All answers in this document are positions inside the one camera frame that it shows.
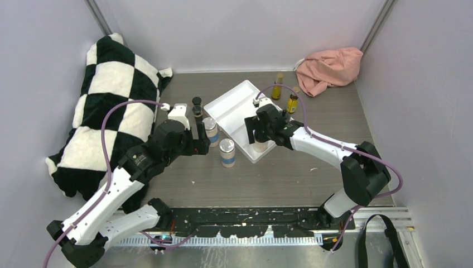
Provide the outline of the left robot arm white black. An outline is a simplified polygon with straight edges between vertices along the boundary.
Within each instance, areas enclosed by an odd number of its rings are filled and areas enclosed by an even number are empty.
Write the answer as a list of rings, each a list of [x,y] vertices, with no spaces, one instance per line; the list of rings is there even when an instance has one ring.
[[[172,210],[159,198],[141,209],[110,221],[111,215],[151,179],[163,173],[179,156],[206,155],[210,140],[203,122],[196,124],[198,138],[177,120],[167,119],[145,143],[130,148],[109,173],[107,183],[75,214],[52,221],[47,231],[75,267],[91,267],[106,250],[127,235],[144,229],[165,231],[173,220]]]

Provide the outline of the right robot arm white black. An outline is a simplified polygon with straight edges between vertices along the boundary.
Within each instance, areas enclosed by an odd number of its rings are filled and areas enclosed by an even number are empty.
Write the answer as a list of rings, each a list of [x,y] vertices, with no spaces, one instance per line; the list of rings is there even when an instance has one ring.
[[[318,209],[319,224],[325,229],[333,229],[340,223],[341,216],[353,207],[366,207],[391,180],[386,165],[370,142],[356,145],[319,135],[272,104],[260,105],[255,115],[245,118],[244,123],[251,144],[273,141],[340,170],[342,189]]]

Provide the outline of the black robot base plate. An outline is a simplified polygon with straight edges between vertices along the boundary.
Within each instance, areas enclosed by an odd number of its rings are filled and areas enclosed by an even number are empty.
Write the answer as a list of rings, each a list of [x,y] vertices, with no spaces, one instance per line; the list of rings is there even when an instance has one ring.
[[[275,238],[312,237],[315,231],[341,231],[350,215],[345,212],[340,218],[331,218],[317,207],[173,208],[165,221],[151,230],[201,238],[251,238],[267,233]]]

